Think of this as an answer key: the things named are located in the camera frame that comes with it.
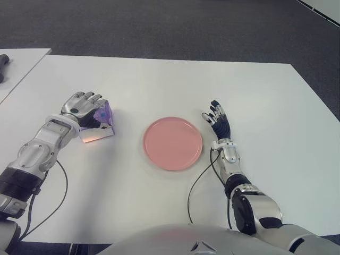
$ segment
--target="wire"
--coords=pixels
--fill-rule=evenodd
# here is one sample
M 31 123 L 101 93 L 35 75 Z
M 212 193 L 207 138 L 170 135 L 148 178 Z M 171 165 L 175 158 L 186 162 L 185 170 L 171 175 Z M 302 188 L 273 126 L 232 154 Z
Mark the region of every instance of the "wire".
M 228 218 L 228 225 L 229 225 L 229 228 L 232 230 L 232 224 L 230 223 L 230 199 L 228 199 L 228 202 L 227 202 L 227 218 Z
M 43 180 L 41 181 L 41 183 L 38 185 L 38 189 L 40 189 L 40 187 L 42 186 L 42 184 L 44 183 L 46 177 L 48 175 L 48 171 L 45 172 L 45 176 L 43 178 Z M 31 226 L 31 220 L 32 220 L 32 208 L 33 208 L 33 203 L 34 203 L 34 200 L 36 198 L 36 194 L 34 194 L 31 198 L 31 201 L 30 201 L 30 205 L 29 205 L 29 208 L 28 208 L 28 216 L 27 216 L 27 224 L 26 224 L 26 229 L 25 231 L 22 233 L 21 237 L 19 238 L 19 241 L 21 241 L 22 238 L 24 238 L 24 236 L 26 236 L 28 230 L 30 229 L 30 226 Z
M 28 236 L 30 233 L 32 233 L 34 230 L 36 230 L 38 227 L 40 227 L 45 221 L 47 221 L 56 211 L 58 211 L 58 209 L 60 208 L 60 206 L 62 206 L 63 202 L 65 201 L 66 195 L 67 195 L 67 190 L 69 189 L 69 179 L 67 178 L 67 174 L 66 171 L 64 169 L 64 167 L 62 166 L 62 164 L 57 160 L 57 163 L 60 165 L 60 168 L 63 170 L 63 173 L 65 175 L 65 180 L 66 180 L 66 188 L 65 188 L 65 193 L 64 193 L 64 197 L 62 199 L 62 201 L 60 202 L 60 204 L 57 206 L 57 208 L 50 214 L 48 215 L 42 222 L 40 222 L 37 226 L 35 226 L 31 231 L 28 231 L 29 225 L 31 223 L 31 214 L 29 211 L 29 220 L 27 220 L 27 222 L 29 222 L 28 228 L 26 227 L 25 232 L 22 234 L 22 236 L 19 238 L 19 241 L 21 241 L 22 239 L 24 239 L 26 236 Z M 32 213 L 32 206 L 33 206 L 33 202 L 34 202 L 34 198 L 35 195 L 33 195 L 31 202 L 30 202 L 30 209 L 31 213 Z
M 212 154 L 213 154 L 213 149 L 210 150 L 210 164 L 211 164 L 211 166 L 212 166 L 212 170 L 214 170 L 214 172 L 215 172 L 217 178 L 219 179 L 219 181 L 221 182 L 221 184 L 223 185 L 223 187 L 225 187 L 225 183 L 223 182 L 223 180 L 221 179 L 221 177 L 219 177 L 219 175 L 218 175 L 218 173 L 217 173 L 217 171 L 216 171 L 216 169 L 215 169 L 215 167 L 214 167 L 214 162 L 213 162 Z
M 198 182 L 198 180 L 202 177 L 202 175 L 209 169 L 209 167 L 212 166 L 213 163 L 216 162 L 216 160 L 219 158 L 219 155 L 220 155 L 220 154 L 221 154 L 221 152 L 219 151 L 217 157 L 215 158 L 215 160 L 214 160 L 209 166 L 207 166 L 206 169 L 203 170 L 203 172 L 198 176 L 198 178 L 196 179 L 196 181 L 195 181 L 195 182 L 193 183 L 193 185 L 191 186 L 191 189 L 190 189 L 189 194 L 188 194 L 188 200 L 187 200 L 187 203 L 186 203 L 186 207 L 187 207 L 187 209 L 188 209 L 188 216 L 189 216 L 189 220 L 190 220 L 190 223 L 191 223 L 191 224 L 193 224 L 193 221 L 192 221 L 192 218 L 191 218 L 191 215 L 190 215 L 190 207 L 189 207 L 190 194 L 191 194 L 191 192 L 192 192 L 193 187 L 195 186 L 195 184 L 196 184 L 196 183 Z
M 223 182 L 221 177 L 218 175 L 218 173 L 217 173 L 217 171 L 216 171 L 216 169 L 214 167 L 214 163 L 213 163 L 213 160 L 212 160 L 211 153 L 212 153 L 212 150 L 210 150 L 210 163 L 211 163 L 212 169 L 214 170 L 214 172 L 215 172 L 216 176 L 218 177 L 218 179 L 221 181 L 223 187 L 225 187 L 225 183 Z M 232 230 L 233 229 L 232 228 L 232 224 L 230 223 L 230 199 L 227 200 L 227 219 L 228 219 L 229 228 Z

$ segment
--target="round plate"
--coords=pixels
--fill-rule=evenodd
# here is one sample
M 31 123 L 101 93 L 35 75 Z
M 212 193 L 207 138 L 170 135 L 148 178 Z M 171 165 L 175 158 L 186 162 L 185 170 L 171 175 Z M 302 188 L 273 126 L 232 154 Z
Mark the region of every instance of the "round plate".
M 199 158 L 202 137 L 190 122 L 178 117 L 166 117 L 148 127 L 143 146 L 154 164 L 165 170 L 179 171 Z

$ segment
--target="silver arm segment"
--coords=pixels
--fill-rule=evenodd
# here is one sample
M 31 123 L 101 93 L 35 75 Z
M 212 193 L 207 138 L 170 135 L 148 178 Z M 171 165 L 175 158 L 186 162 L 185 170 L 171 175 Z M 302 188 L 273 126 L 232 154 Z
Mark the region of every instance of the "silver arm segment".
M 35 137 L 25 143 L 15 161 L 0 176 L 0 218 L 19 218 L 27 200 L 56 162 L 60 149 L 78 136 L 77 122 L 62 115 L 51 115 Z
M 262 241 L 301 255 L 339 254 L 340 246 L 320 238 L 296 225 L 282 224 L 277 203 L 261 192 L 242 173 L 236 146 L 230 139 L 219 140 L 212 147 L 221 150 L 220 175 L 226 183 L 226 195 L 231 199 L 237 228 Z

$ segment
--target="gray carpet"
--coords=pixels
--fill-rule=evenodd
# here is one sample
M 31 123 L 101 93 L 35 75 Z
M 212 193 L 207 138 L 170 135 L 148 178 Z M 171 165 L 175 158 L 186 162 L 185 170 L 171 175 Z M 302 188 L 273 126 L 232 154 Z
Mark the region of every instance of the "gray carpet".
M 2 0 L 0 24 L 1 48 L 290 63 L 340 119 L 340 30 L 296 0 Z

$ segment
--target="white tabletop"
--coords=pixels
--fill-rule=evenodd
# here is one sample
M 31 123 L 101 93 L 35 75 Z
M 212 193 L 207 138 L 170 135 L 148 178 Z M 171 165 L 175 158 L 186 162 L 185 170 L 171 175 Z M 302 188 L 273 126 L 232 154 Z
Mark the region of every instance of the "white tabletop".
M 279 204 L 284 223 L 340 233 L 340 124 L 291 65 L 46 56 L 0 106 L 0 165 L 71 94 L 89 90 L 109 100 L 116 135 L 74 139 L 59 153 L 67 200 L 26 241 L 114 243 L 152 226 L 188 223 L 188 191 L 216 139 L 201 118 L 212 99 L 228 114 L 243 171 Z M 187 170 L 158 169 L 143 153 L 144 131 L 164 116 L 185 118 L 201 132 L 203 153 Z M 58 205 L 64 188 L 56 165 L 35 200 L 32 226 Z M 191 213 L 195 223 L 227 225 L 226 197 L 212 171 L 195 187 Z
M 0 49 L 0 55 L 6 54 L 10 58 L 3 72 L 5 79 L 0 83 L 0 104 L 50 51 L 50 49 Z

